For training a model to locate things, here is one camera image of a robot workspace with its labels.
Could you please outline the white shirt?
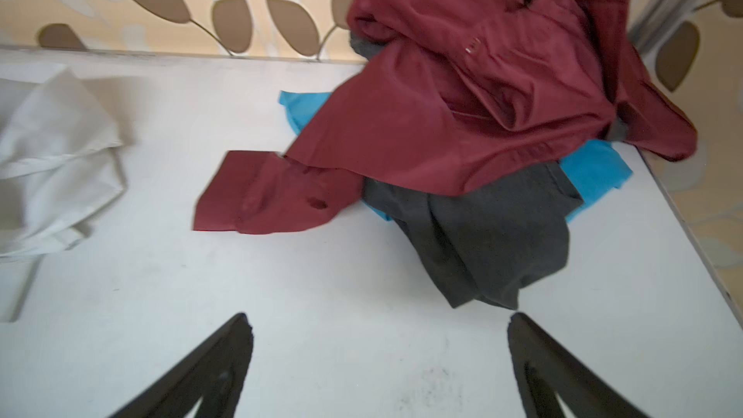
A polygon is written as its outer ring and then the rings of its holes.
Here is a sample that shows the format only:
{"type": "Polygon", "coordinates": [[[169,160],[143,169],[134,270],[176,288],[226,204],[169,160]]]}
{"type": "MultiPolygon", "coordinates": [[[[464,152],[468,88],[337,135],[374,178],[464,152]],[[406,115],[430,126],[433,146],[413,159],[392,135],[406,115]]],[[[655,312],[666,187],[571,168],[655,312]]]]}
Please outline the white shirt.
{"type": "Polygon", "coordinates": [[[117,122],[66,66],[1,67],[1,320],[14,322],[40,261],[125,192],[117,122]]]}

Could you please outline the dark grey cloth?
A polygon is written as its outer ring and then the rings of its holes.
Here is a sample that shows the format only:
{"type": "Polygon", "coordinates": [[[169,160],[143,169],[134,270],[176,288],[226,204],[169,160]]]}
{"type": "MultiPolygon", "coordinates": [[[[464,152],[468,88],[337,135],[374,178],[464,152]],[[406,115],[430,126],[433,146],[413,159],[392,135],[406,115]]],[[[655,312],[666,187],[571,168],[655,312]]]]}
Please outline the dark grey cloth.
{"type": "Polygon", "coordinates": [[[433,284],[458,308],[519,307],[523,288],[565,267],[567,217],[584,198],[551,156],[462,195],[364,177],[362,197],[406,235],[433,284]]]}

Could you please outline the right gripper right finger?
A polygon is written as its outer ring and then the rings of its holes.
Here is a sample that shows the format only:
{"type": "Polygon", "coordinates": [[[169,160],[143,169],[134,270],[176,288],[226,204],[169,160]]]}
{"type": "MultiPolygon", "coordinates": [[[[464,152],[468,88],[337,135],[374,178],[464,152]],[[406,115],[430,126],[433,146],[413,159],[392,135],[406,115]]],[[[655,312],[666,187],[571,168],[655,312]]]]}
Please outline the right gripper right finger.
{"type": "Polygon", "coordinates": [[[514,313],[508,344],[527,417],[644,417],[524,313],[514,313]]]}

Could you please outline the teal blue cloth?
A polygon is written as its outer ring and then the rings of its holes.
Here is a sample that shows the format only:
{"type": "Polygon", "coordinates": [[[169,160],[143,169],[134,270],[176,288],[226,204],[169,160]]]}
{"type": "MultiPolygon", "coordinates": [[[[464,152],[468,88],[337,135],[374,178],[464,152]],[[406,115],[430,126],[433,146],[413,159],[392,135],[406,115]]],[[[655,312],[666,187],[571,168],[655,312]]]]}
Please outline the teal blue cloth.
{"type": "MultiPolygon", "coordinates": [[[[312,121],[331,95],[331,92],[280,92],[278,102],[284,108],[288,125],[295,135],[299,135],[312,121]]],[[[567,223],[611,191],[620,189],[633,175],[633,170],[613,145],[602,140],[588,141],[559,164],[584,200],[583,205],[567,216],[567,223]]]]}

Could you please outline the maroon shirt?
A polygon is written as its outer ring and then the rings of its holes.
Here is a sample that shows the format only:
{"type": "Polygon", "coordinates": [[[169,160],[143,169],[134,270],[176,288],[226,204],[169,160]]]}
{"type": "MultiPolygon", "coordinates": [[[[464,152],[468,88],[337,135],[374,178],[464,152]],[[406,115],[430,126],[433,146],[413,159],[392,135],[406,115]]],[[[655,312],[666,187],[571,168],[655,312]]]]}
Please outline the maroon shirt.
{"type": "Polygon", "coordinates": [[[284,155],[230,151],[195,207],[197,231],[309,230],[361,199],[365,178],[457,197],[559,160],[616,122],[678,162],[686,115],[627,37],[630,0],[353,0],[348,26],[381,45],[284,155]]]}

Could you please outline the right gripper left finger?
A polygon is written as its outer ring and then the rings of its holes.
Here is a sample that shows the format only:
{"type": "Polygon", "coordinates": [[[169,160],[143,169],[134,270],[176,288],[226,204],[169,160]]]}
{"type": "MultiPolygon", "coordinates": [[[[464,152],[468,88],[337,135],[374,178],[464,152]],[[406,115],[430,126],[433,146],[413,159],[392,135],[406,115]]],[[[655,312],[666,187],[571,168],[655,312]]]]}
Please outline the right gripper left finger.
{"type": "Polygon", "coordinates": [[[253,355],[253,328],[237,313],[115,417],[232,417],[253,355]]]}

